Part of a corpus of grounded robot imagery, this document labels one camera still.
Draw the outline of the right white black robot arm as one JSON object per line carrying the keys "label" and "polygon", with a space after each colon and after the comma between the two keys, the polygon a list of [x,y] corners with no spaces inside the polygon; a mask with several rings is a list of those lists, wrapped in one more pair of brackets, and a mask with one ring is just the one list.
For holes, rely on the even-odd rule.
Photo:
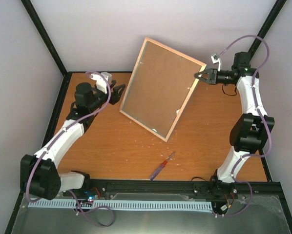
{"label": "right white black robot arm", "polygon": [[230,70],[211,68],[196,73],[194,77],[210,85],[232,84],[241,99],[242,114],[229,136],[230,151],[209,181],[209,194],[220,198],[233,191],[236,176],[245,162],[270,142],[275,121],[263,107],[259,74],[250,66],[250,53],[236,53]]}

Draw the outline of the red purple handled screwdriver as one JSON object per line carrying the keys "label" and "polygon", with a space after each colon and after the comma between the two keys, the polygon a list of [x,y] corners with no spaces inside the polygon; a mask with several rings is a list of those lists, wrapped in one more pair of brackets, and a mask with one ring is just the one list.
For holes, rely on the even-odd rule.
{"label": "red purple handled screwdriver", "polygon": [[167,158],[165,159],[165,161],[163,161],[155,170],[154,172],[151,174],[150,176],[150,181],[153,181],[157,175],[162,171],[163,168],[165,168],[166,164],[172,159],[172,157],[175,155],[175,151],[172,152],[172,154]]}

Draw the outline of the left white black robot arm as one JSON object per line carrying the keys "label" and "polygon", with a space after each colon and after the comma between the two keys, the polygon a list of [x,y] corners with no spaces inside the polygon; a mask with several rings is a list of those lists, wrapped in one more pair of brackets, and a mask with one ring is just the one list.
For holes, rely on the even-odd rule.
{"label": "left white black robot arm", "polygon": [[58,165],[70,147],[90,127],[93,120],[108,103],[120,101],[125,85],[112,80],[104,93],[98,85],[82,82],[76,86],[75,102],[60,130],[33,155],[21,159],[21,190],[29,202],[54,199],[57,194],[75,190],[80,196],[91,192],[90,176],[81,171],[58,173]]}

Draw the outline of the blue wooden photo frame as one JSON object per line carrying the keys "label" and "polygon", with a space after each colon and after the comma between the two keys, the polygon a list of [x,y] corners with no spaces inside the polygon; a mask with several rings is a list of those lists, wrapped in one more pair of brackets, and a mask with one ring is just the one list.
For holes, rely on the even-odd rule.
{"label": "blue wooden photo frame", "polygon": [[145,38],[120,113],[167,142],[206,64]]}

